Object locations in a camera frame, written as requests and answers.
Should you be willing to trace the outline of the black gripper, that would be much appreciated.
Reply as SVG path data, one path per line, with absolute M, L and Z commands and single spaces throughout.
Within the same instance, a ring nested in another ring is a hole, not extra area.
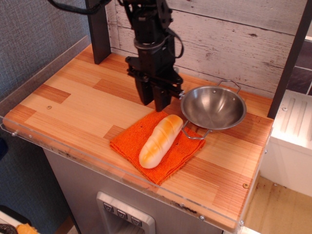
M 127 57 L 128 75 L 135 79 L 141 102 L 148 105 L 153 100 L 157 112 L 171 104 L 171 98 L 181 98 L 183 79 L 174 70 L 177 59 L 174 42 L 159 44 L 136 43 L 138 56 Z

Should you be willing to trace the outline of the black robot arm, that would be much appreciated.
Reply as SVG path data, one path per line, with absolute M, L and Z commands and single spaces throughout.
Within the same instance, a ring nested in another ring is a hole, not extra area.
M 131 29 L 137 57 L 127 57 L 128 74 L 135 78 L 136 88 L 144 105 L 155 103 L 162 111 L 171 98 L 181 98 L 183 79 L 174 70 L 175 39 L 179 36 L 170 29 L 172 10 L 164 0 L 121 0 Z

